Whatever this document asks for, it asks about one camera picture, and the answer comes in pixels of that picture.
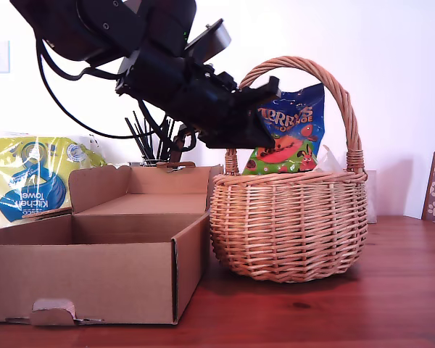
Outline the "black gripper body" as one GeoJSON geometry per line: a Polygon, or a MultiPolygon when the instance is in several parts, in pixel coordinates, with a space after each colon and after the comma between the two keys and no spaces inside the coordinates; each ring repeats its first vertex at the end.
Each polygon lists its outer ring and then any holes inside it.
{"type": "Polygon", "coordinates": [[[169,59],[166,76],[169,87],[175,86],[174,97],[167,110],[174,117],[199,131],[199,139],[207,145],[207,134],[224,123],[231,114],[256,109],[265,102],[278,99],[279,79],[271,77],[259,88],[232,89],[226,83],[229,75],[207,77],[204,65],[186,59],[169,59]]]}

